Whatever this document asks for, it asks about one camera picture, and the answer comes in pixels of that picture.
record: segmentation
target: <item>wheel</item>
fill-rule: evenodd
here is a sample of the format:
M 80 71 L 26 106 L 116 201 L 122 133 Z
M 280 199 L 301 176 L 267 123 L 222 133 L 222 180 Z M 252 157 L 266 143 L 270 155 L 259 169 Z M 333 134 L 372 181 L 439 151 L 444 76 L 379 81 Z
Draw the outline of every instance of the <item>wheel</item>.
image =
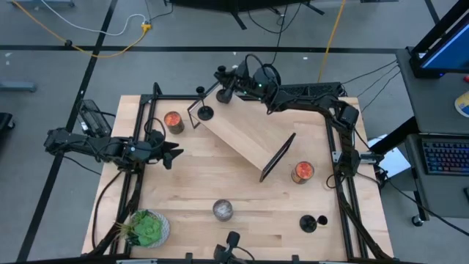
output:
M 417 215 L 412 217 L 412 224 L 416 227 L 421 227 L 424 225 L 424 222 L 420 220 L 420 217 Z

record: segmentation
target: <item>floor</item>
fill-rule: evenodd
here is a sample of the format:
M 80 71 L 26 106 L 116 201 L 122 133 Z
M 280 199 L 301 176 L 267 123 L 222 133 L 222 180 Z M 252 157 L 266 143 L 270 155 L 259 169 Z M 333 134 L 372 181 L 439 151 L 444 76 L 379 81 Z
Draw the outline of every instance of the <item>floor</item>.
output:
M 167 12 L 160 0 L 148 0 L 152 15 Z M 443 16 L 456 0 L 432 0 L 438 15 Z M 53 7 L 66 18 L 93 29 L 104 21 L 111 0 L 75 0 L 69 8 Z M 281 46 L 325 47 L 339 11 L 340 1 L 319 0 L 313 4 L 324 10 L 321 16 L 300 8 L 298 16 L 285 33 Z M 71 39 L 76 45 L 95 45 L 97 34 L 74 29 L 47 10 L 41 3 L 27 6 L 38 20 Z M 289 6 L 287 20 L 296 12 Z M 109 25 L 118 32 L 126 17 L 134 13 L 148 16 L 144 0 L 117 2 Z M 268 10 L 257 10 L 253 18 L 272 30 L 278 30 L 278 17 Z M 275 46 L 277 36 L 255 26 L 248 14 L 240 14 L 247 26 L 241 30 L 230 14 L 174 7 L 170 15 L 155 19 L 153 29 L 139 46 Z M 106 37 L 104 45 L 123 45 L 141 34 L 140 18 L 129 23 L 119 37 Z M 349 0 L 341 17 L 333 47 L 404 48 L 415 45 L 433 26 L 424 0 L 400 0 L 360 4 Z M 0 45 L 60 45 L 60 42 L 34 24 L 19 9 L 0 1 Z M 0 78 L 33 81 L 35 93 L 0 93 L 0 111 L 15 115 L 17 127 L 4 141 L 0 152 L 0 263 L 17 259 L 34 209 L 45 185 L 53 156 L 45 153 L 43 142 L 49 129 L 64 127 L 79 91 L 86 87 L 84 78 L 89 57 L 74 51 L 0 51 Z M 264 62 L 273 53 L 257 53 Z M 219 65 L 230 68 L 245 53 L 235 52 L 128 52 L 113 59 L 98 59 L 89 77 L 85 98 L 93 99 L 103 111 L 117 110 L 120 95 L 150 93 L 157 81 L 165 94 L 195 94 L 197 86 L 210 86 Z M 392 54 L 331 54 L 322 81 L 346 81 L 392 62 Z M 285 84 L 315 82 L 322 61 L 321 53 L 279 53 L 275 66 Z M 374 80 L 391 69 L 363 77 L 346 85 L 356 96 Z M 390 76 L 360 96 L 362 107 L 378 93 Z M 398 75 L 363 114 L 369 138 L 390 133 L 412 116 L 402 78 Z M 74 132 L 80 133 L 76 125 Z M 92 158 L 71 155 L 85 166 L 100 170 Z M 96 175 L 63 161 L 45 209 L 28 260 L 78 256 L 81 252 L 92 203 L 98 183 Z M 410 217 L 416 206 L 393 189 L 382 192 L 394 254 L 402 259 L 423 263 L 466 263 L 469 258 L 467 238 L 432 219 L 415 228 Z M 449 219 L 469 230 L 469 221 Z

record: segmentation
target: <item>wooden table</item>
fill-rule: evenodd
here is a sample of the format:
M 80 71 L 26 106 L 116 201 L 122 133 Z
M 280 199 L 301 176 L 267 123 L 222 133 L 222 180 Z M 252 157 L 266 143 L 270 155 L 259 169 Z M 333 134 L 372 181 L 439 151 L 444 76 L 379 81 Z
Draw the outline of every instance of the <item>wooden table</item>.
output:
M 140 96 L 121 97 L 113 136 L 133 134 Z M 357 109 L 357 98 L 342 98 Z M 159 100 L 155 116 L 163 119 L 169 111 L 178 111 L 185 123 L 179 135 L 168 134 L 166 140 L 177 142 L 184 153 L 173 162 L 171 170 L 162 164 L 147 165 L 139 207 L 157 210 L 170 222 L 171 235 L 158 249 L 134 247 L 132 257 L 184 258 L 192 252 L 197 259 L 212 259 L 217 243 L 225 244 L 229 231 L 241 234 L 240 246 L 249 250 L 257 260 L 291 260 L 298 254 L 301 260 L 346 260 L 344 239 L 335 190 L 325 186 L 332 174 L 330 150 L 324 117 L 315 112 L 287 110 L 265 116 L 297 136 L 292 146 L 279 161 L 269 177 L 259 182 L 259 169 L 241 157 L 230 146 L 207 130 L 203 125 L 192 129 L 187 108 L 192 100 Z M 265 113 L 265 106 L 250 102 L 257 111 Z M 149 106 L 146 107 L 146 120 Z M 160 130 L 154 122 L 154 128 Z M 361 117 L 357 130 L 366 138 Z M 366 147 L 357 140 L 357 148 Z M 290 172 L 299 161 L 309 161 L 315 168 L 314 177 L 304 185 L 292 182 Z M 360 165 L 361 174 L 374 177 L 370 165 Z M 105 164 L 97 195 L 117 168 Z M 101 200 L 96 237 L 99 241 L 114 223 L 124 177 L 107 190 Z M 361 218 L 382 249 L 392 255 L 378 188 L 371 180 L 355 176 Z M 234 216 L 228 222 L 219 222 L 212 213 L 213 203 L 228 199 L 234 207 Z M 299 227 L 303 215 L 328 217 L 328 224 L 318 226 L 313 233 Z M 84 241 L 83 252 L 91 246 L 92 218 Z M 355 256 L 359 256 L 356 231 L 350 222 L 350 232 Z M 239 250 L 238 257 L 249 259 Z

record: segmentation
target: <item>metal can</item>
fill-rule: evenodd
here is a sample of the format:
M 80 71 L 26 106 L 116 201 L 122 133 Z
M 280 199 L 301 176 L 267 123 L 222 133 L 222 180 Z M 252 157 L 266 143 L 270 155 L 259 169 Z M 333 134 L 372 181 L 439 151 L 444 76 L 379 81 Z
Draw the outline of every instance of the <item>metal can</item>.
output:
M 184 123 L 181 115 L 176 111 L 170 111 L 164 116 L 164 123 L 168 127 L 169 132 L 179 134 L 184 131 Z
M 219 221 L 228 221 L 233 217 L 233 206 L 231 202 L 220 199 L 213 205 L 213 214 Z
M 309 162 L 301 161 L 292 170 L 292 180 L 298 184 L 304 184 L 314 175 L 314 167 Z

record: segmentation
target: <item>white paper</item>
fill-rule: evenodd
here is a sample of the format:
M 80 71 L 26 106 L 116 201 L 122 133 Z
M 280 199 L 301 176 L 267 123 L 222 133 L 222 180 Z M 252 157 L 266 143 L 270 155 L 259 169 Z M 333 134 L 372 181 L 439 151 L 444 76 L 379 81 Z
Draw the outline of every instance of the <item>white paper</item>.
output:
M 386 136 L 387 134 L 378 136 L 376 139 L 368 141 L 368 145 L 371 147 L 381 139 L 384 139 Z M 388 171 L 388 177 L 393 177 L 394 175 L 410 168 L 409 162 L 405 159 L 404 155 L 402 155 L 397 147 L 384 155 L 384 159 L 380 162 L 380 166 Z

